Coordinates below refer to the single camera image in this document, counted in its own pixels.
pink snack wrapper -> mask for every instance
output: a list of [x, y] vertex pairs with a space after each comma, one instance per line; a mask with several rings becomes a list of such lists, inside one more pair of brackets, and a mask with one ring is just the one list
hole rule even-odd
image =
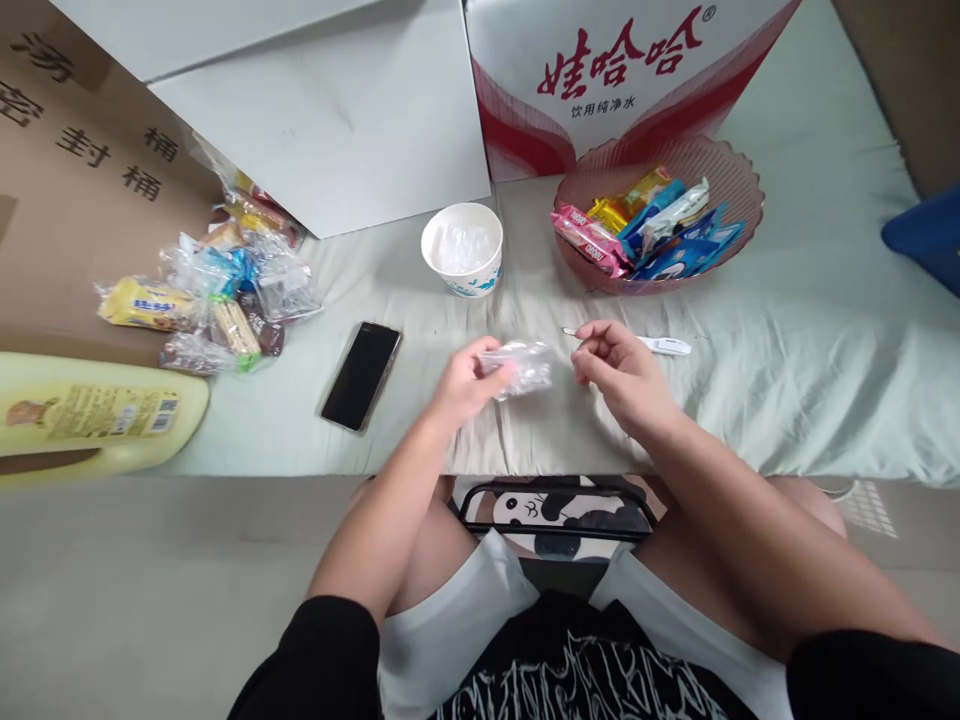
[[550, 213], [550, 217], [560, 236], [607, 275], [619, 278], [630, 272], [620, 241], [585, 212], [560, 203], [560, 212]]

mattress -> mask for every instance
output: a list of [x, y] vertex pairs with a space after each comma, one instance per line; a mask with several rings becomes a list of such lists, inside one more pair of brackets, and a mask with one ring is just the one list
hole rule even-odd
[[[642, 448], [574, 383], [575, 344], [560, 330], [612, 317], [693, 346], [661, 360], [675, 397], [764, 475], [960, 485], [960, 300], [880, 241], [917, 196], [828, 0], [803, 3], [719, 137], [754, 161], [763, 224], [732, 262], [659, 297], [589, 292], [563, 264], [548, 217], [559, 178], [496, 186], [504, 274], [484, 299], [455, 297], [423, 263], [429, 216], [311, 243], [326, 312], [290, 329], [272, 367], [216, 379], [203, 424], [161, 472], [376, 472], [448, 354], [487, 333], [556, 348], [554, 386], [486, 408], [452, 444], [448, 472], [642, 472]], [[364, 320], [404, 337], [356, 435], [317, 406]]]

hand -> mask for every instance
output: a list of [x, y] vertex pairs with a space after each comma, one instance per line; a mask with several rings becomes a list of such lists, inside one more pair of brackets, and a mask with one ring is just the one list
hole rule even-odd
[[437, 385], [430, 409], [457, 428], [479, 413], [513, 380], [515, 368], [512, 365], [504, 365], [488, 377], [480, 374], [477, 355], [500, 347], [499, 340], [488, 336], [453, 353]]
[[683, 417], [650, 348], [622, 323], [595, 320], [580, 328], [577, 338], [583, 340], [571, 356], [577, 382], [596, 384], [632, 438], [641, 440]]

white thermometer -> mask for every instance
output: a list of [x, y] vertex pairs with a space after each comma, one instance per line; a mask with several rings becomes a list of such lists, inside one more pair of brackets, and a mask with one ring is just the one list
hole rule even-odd
[[[576, 337], [577, 335], [577, 331], [574, 328], [560, 329], [563, 330], [565, 335], [570, 335], [572, 337]], [[659, 355], [682, 356], [689, 355], [693, 351], [693, 348], [690, 347], [688, 343], [675, 338], [645, 338], [642, 335], [637, 335], [637, 340]]]

red chinese text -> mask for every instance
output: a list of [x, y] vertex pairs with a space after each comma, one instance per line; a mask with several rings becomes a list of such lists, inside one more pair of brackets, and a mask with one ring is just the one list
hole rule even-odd
[[[703, 10], [698, 5], [680, 23], [680, 27], [669, 40], [660, 40], [650, 45], [646, 52], [639, 50], [631, 38], [633, 18], [630, 18], [620, 31], [613, 47], [595, 55], [590, 64], [590, 77], [603, 77], [604, 87], [617, 87], [627, 79], [627, 61], [643, 59], [646, 65], [657, 65], [657, 75], [669, 75], [677, 71], [677, 66], [683, 61], [684, 51], [703, 45], [694, 35], [694, 23]], [[541, 95], [556, 95], [557, 86], [563, 79], [561, 100], [582, 97], [587, 91], [583, 82], [584, 59], [592, 50], [587, 47], [587, 31], [580, 28], [577, 31], [577, 48], [573, 55], [565, 58], [563, 53], [557, 53], [556, 65], [550, 69], [550, 63], [544, 66], [543, 82], [537, 87]]]

